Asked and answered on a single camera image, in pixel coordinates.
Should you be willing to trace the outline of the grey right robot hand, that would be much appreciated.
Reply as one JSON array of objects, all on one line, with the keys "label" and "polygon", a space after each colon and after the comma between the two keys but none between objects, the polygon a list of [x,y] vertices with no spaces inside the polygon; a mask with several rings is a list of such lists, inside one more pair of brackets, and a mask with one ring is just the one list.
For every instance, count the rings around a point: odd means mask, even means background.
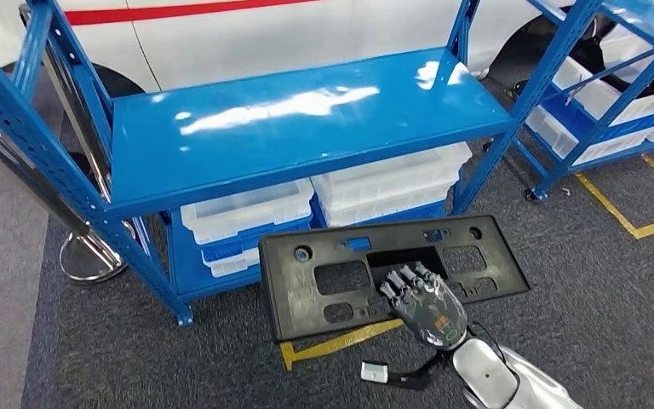
[{"label": "grey right robot hand", "polygon": [[421,262],[392,269],[379,291],[422,343],[450,351],[466,339],[468,317],[460,300],[439,274]]}]

